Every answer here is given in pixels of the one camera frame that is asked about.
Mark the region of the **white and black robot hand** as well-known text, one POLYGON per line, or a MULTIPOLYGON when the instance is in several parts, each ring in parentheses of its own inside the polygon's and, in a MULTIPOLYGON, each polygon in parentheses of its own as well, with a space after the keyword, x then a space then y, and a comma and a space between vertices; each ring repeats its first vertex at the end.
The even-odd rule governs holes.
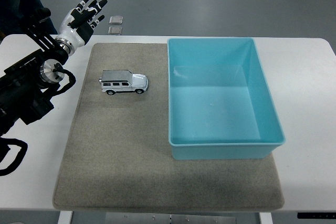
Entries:
POLYGON ((99 13, 107 2, 107 0, 82 0, 62 21, 56 42, 67 48, 69 54, 86 45, 95 28, 104 19, 104 15, 99 13))

